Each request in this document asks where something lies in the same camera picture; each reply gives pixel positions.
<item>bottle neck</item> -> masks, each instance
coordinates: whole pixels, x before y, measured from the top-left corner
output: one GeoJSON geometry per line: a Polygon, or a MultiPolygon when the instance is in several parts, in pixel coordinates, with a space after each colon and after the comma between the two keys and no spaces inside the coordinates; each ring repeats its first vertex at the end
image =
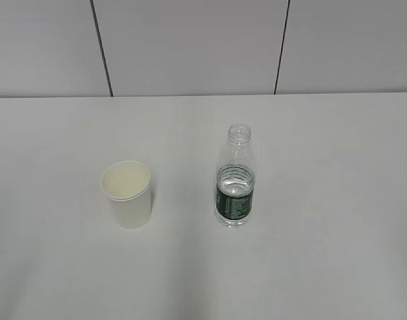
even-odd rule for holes
{"type": "Polygon", "coordinates": [[[228,146],[229,147],[234,147],[234,148],[246,148],[246,147],[249,147],[251,145],[251,142],[252,142],[251,139],[249,139],[247,141],[237,141],[237,140],[234,140],[234,139],[230,139],[229,137],[228,137],[228,141],[227,141],[228,146]]]}

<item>bottle label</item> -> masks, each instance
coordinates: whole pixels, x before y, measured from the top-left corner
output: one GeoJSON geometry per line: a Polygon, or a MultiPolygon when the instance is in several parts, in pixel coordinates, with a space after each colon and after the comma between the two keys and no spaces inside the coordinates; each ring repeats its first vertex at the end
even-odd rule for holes
{"type": "Polygon", "coordinates": [[[217,186],[216,208],[220,215],[229,220],[240,220],[251,212],[252,194],[248,193],[242,197],[230,197],[222,193],[217,186]]]}

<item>cup rim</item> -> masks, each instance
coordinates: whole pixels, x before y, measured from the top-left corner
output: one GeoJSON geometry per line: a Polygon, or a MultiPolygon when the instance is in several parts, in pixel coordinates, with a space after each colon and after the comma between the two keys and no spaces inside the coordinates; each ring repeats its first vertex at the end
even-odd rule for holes
{"type": "Polygon", "coordinates": [[[129,201],[129,200],[132,200],[132,199],[135,199],[135,198],[139,197],[140,195],[142,195],[143,193],[145,193],[145,192],[147,191],[147,189],[149,189],[149,186],[150,186],[150,170],[149,170],[149,168],[147,167],[147,165],[145,165],[144,163],[141,163],[141,162],[139,162],[139,161],[135,161],[135,160],[120,161],[120,162],[114,163],[113,165],[111,165],[110,167],[108,167],[108,168],[103,172],[103,174],[101,175],[101,178],[100,178],[100,180],[99,180],[99,186],[101,187],[101,190],[105,193],[105,195],[107,195],[107,197],[108,197],[109,199],[114,200],[114,201],[129,201]],[[139,192],[137,192],[137,193],[135,193],[135,194],[133,194],[133,195],[129,195],[129,196],[127,196],[127,197],[114,197],[113,195],[111,195],[110,193],[108,193],[108,192],[103,188],[103,178],[104,178],[105,174],[106,174],[111,168],[113,168],[113,167],[115,167],[115,166],[117,166],[117,165],[121,165],[122,163],[137,163],[138,165],[141,165],[141,166],[147,171],[147,173],[149,174],[149,179],[148,179],[147,185],[146,185],[141,191],[139,191],[139,192]]]}

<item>bottle mouth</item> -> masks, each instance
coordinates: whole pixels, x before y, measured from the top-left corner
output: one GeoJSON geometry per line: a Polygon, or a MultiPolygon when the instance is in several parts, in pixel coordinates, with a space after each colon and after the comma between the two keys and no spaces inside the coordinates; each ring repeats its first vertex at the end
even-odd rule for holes
{"type": "Polygon", "coordinates": [[[228,133],[228,141],[237,145],[243,145],[251,141],[251,129],[245,123],[231,125],[228,133]]]}

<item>water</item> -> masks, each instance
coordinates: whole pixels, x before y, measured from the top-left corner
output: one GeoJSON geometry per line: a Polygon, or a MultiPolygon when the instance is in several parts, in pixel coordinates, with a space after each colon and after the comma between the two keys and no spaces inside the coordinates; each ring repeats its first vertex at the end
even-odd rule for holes
{"type": "Polygon", "coordinates": [[[252,208],[254,174],[249,167],[227,164],[217,174],[216,217],[227,227],[245,224],[252,208]]]}

